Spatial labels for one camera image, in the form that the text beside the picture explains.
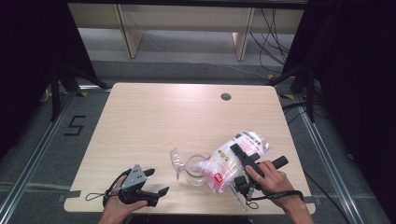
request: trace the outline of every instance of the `wrist strap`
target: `wrist strap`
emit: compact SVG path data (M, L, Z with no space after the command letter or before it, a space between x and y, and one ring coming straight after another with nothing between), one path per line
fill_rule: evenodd
M252 198L251 201L258 201L263 199L280 199L283 197L291 196L291 195L298 195L301 201L304 201L304 195L299 190L288 190L288 191L281 191L281 192L274 192L268 193L267 195L259 198Z

